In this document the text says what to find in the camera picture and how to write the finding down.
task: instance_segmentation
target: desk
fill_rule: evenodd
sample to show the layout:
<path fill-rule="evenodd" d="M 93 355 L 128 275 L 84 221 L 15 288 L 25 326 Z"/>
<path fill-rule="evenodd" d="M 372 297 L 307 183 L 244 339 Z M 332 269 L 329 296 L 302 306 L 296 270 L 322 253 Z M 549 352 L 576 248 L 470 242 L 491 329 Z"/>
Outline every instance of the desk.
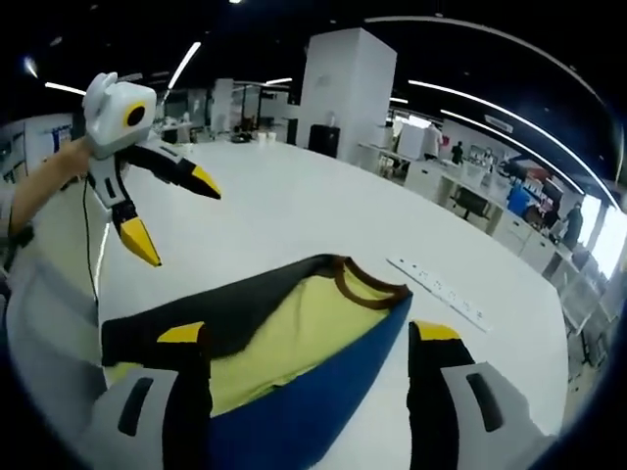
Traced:
<path fill-rule="evenodd" d="M 194 124 L 192 122 L 177 122 L 175 124 L 164 125 L 159 132 L 162 138 L 170 144 L 174 143 L 189 143 L 189 130 Z"/>
<path fill-rule="evenodd" d="M 131 168 L 125 180 L 164 265 L 150 267 L 108 238 L 100 324 L 322 253 L 353 257 L 371 275 L 407 283 L 410 318 L 458 330 L 527 398 L 545 433 L 560 429 L 567 388 L 564 320 L 555 288 L 501 245 L 444 209 L 354 166 L 286 144 L 196 144 L 222 200 L 200 198 Z M 480 306 L 485 334 L 386 258 L 437 273 Z M 316 468 L 408 468 L 408 335 Z"/>
<path fill-rule="evenodd" d="M 465 188 L 485 199 L 491 206 L 488 220 L 483 221 L 483 226 L 475 226 L 521 257 L 540 274 L 552 263 L 554 257 L 570 260 L 569 251 L 562 246 L 554 246 L 547 237 L 507 209 L 508 190 L 503 184 L 506 180 L 501 180 L 501 185 L 504 186 L 501 190 L 494 191 L 488 186 L 469 184 L 455 174 L 455 171 L 461 173 L 461 168 L 443 162 L 414 162 L 410 165 L 405 187 L 443 208 L 450 204 L 451 195 L 457 187 Z"/>
<path fill-rule="evenodd" d="M 410 157 L 406 157 L 405 155 L 397 154 L 396 152 L 392 152 L 391 150 L 382 149 L 381 147 L 377 147 L 373 144 L 366 144 L 360 142 L 360 147 L 364 147 L 365 149 L 370 149 L 378 152 L 381 155 L 385 155 L 386 157 L 390 157 L 392 159 L 397 159 L 403 162 L 415 162 L 415 159 L 411 159 Z"/>

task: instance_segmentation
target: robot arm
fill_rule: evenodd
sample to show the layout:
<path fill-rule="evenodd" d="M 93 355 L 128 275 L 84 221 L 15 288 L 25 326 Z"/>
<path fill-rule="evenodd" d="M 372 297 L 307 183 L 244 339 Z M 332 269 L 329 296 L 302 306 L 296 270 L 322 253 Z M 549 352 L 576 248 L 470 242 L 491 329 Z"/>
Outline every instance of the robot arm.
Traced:
<path fill-rule="evenodd" d="M 155 91 L 117 80 L 116 73 L 100 73 L 83 99 L 86 135 L 94 150 L 88 180 L 103 206 L 111 211 L 122 243 L 146 262 L 159 266 L 157 250 L 124 188 L 122 163 L 148 169 L 163 181 L 202 196 L 220 199 L 221 194 L 208 174 L 151 131 Z"/>

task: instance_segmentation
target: power strip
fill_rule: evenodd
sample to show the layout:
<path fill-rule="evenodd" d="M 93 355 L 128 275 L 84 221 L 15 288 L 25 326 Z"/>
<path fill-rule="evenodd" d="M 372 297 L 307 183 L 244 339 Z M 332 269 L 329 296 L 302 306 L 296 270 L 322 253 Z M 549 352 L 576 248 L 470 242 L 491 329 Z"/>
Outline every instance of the power strip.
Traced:
<path fill-rule="evenodd" d="M 487 333 L 492 329 L 479 308 L 464 300 L 435 274 L 422 269 L 417 263 L 408 259 L 387 258 L 387 260 L 481 331 Z"/>

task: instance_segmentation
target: round table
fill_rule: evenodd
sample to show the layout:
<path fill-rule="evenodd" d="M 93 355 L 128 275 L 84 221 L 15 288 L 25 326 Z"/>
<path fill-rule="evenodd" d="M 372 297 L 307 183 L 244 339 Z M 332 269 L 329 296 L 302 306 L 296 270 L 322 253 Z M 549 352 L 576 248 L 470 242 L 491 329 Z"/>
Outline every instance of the round table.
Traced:
<path fill-rule="evenodd" d="M 381 280 L 407 283 L 410 318 L 457 330 L 475 361 L 490 362 L 526 397 L 540 430 L 558 432 L 567 390 L 564 320 L 555 288 L 531 267 L 452 213 L 358 167 L 280 143 L 188 149 L 222 200 L 131 169 L 126 188 L 163 266 L 149 266 L 110 236 L 101 324 L 313 255 L 350 256 Z M 386 260 L 392 257 L 436 273 L 483 310 L 492 330 L 435 299 Z M 407 468 L 407 356 L 402 333 L 319 468 Z"/>

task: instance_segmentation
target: floor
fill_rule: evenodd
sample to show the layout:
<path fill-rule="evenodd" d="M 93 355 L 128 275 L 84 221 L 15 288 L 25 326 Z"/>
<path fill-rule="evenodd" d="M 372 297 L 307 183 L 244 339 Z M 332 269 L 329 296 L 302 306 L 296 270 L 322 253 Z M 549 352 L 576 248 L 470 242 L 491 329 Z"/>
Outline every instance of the floor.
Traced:
<path fill-rule="evenodd" d="M 581 371 L 568 382 L 568 395 L 566 396 L 566 408 L 564 409 L 563 425 L 568 426 L 578 416 L 582 406 L 591 396 L 592 390 L 597 384 L 599 371 L 584 364 Z"/>

